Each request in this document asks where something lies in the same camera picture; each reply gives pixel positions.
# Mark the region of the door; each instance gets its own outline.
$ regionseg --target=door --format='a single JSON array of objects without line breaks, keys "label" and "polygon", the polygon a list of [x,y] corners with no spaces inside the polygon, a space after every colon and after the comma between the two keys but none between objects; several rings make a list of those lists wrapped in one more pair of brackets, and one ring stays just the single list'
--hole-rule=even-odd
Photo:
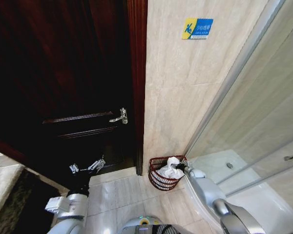
[{"label": "door", "polygon": [[[128,123],[110,122],[125,108]],[[0,141],[70,187],[69,165],[135,155],[127,2],[0,0]]]}]

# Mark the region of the white bag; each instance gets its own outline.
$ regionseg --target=white bag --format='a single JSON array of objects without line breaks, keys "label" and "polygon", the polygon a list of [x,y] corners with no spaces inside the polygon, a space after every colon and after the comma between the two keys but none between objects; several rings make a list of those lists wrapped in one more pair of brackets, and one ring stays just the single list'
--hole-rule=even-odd
[{"label": "white bag", "polygon": [[171,165],[180,163],[179,159],[176,157],[170,157],[167,160],[167,166],[162,167],[161,169],[157,170],[156,172],[165,178],[170,179],[180,179],[185,174],[180,169],[174,169]]}]

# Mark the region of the glass shower door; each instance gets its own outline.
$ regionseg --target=glass shower door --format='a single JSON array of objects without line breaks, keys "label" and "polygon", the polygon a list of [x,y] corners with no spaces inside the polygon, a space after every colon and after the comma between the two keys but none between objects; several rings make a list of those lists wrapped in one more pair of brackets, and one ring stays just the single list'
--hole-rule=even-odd
[{"label": "glass shower door", "polygon": [[285,1],[187,152],[267,233],[293,233],[293,1]]}]

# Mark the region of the blue sign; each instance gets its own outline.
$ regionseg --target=blue sign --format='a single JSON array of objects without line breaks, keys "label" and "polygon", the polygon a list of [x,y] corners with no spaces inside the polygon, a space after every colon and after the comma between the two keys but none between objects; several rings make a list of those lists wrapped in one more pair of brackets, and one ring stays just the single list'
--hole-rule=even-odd
[{"label": "blue sign", "polygon": [[206,39],[212,24],[213,19],[188,18],[182,39]]}]

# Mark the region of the red wicker basket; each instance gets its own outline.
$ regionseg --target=red wicker basket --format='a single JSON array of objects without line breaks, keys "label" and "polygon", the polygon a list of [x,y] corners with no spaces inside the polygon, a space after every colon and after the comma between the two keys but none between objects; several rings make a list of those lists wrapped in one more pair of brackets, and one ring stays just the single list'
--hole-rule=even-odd
[{"label": "red wicker basket", "polygon": [[[149,172],[148,172],[148,179],[150,180],[151,184],[162,191],[168,191],[173,189],[177,183],[181,180],[180,179],[170,179],[165,178],[158,174],[156,171],[164,166],[167,165],[167,160],[172,157],[155,157],[150,159],[149,163]],[[181,163],[184,163],[187,158],[185,156],[174,156],[180,160]]]}]

